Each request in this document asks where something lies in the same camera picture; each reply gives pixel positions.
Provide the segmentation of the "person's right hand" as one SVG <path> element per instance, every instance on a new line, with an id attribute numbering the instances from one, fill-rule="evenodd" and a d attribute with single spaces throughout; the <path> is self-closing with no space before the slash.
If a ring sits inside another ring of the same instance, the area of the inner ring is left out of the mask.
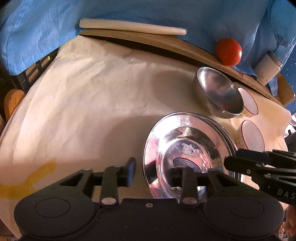
<path id="1" fill-rule="evenodd" d="M 292 205 L 289 205 L 287 208 L 286 213 L 286 222 L 284 224 L 285 233 L 289 237 L 293 237 L 295 235 L 295 222 L 296 222 L 296 210 L 295 207 Z"/>

